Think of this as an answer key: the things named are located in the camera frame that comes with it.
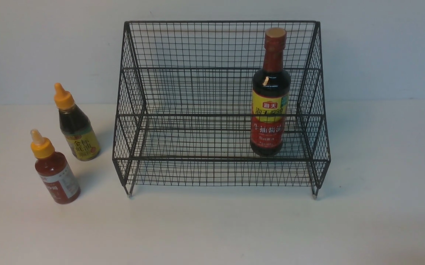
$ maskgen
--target wire rack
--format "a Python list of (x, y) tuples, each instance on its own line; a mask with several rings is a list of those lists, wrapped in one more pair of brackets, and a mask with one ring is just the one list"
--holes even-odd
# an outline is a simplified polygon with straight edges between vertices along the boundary
[[(251, 79), (264, 32), (288, 32), (291, 76), (283, 147), (250, 148)], [(135, 184), (310, 186), (330, 164), (320, 22), (131, 21), (124, 24), (113, 162), (126, 193)]]

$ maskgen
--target yellow label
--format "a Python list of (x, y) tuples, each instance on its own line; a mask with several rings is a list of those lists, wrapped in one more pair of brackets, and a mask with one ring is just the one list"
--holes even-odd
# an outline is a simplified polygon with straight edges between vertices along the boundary
[[(267, 98), (258, 95), (255, 91), (252, 94), (252, 113), (253, 114), (286, 114), (286, 107), (288, 106), (288, 95), (278, 98)], [(261, 122), (277, 122), (281, 120), (282, 117), (276, 116), (257, 116), (256, 117)]]
[(70, 134), (65, 138), (73, 155), (81, 161), (94, 158), (100, 151), (98, 139), (91, 128), (86, 133)]

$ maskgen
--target yellow nozzle cap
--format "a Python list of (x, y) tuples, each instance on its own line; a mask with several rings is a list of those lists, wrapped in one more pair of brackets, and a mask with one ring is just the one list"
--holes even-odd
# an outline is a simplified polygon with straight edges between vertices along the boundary
[(36, 158), (47, 158), (56, 151), (50, 140), (42, 137), (38, 130), (32, 129), (31, 137), (31, 149)]
[(60, 83), (56, 83), (54, 87), (56, 88), (54, 101), (56, 102), (57, 108), (70, 109), (75, 104), (70, 92), (66, 91)]

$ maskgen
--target plastic bottle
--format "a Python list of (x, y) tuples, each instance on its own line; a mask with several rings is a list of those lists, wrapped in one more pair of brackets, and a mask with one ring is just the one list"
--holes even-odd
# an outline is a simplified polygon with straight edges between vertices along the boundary
[(80, 186), (73, 175), (64, 154), (56, 152), (49, 139), (38, 130), (31, 130), (31, 149), (37, 158), (36, 171), (56, 203), (67, 204), (78, 198)]
[(54, 85), (54, 101), (59, 109), (60, 129), (64, 134), (73, 155), (81, 161), (95, 158), (100, 151), (98, 139), (88, 117), (75, 104), (70, 92), (60, 83)]

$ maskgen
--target dark sauce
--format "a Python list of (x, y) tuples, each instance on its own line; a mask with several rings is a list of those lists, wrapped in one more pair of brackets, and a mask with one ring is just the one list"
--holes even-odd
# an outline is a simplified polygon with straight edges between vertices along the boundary
[[(263, 69), (258, 70), (253, 76), (253, 90), (260, 96), (278, 98), (289, 93), (291, 77), (288, 72), (281, 70), (276, 73), (266, 72)], [(283, 147), (283, 142), (273, 148), (262, 148), (250, 141), (251, 149), (260, 156), (274, 156)]]
[(91, 128), (90, 120), (76, 104), (70, 109), (59, 109), (59, 120), (64, 134), (77, 134)]

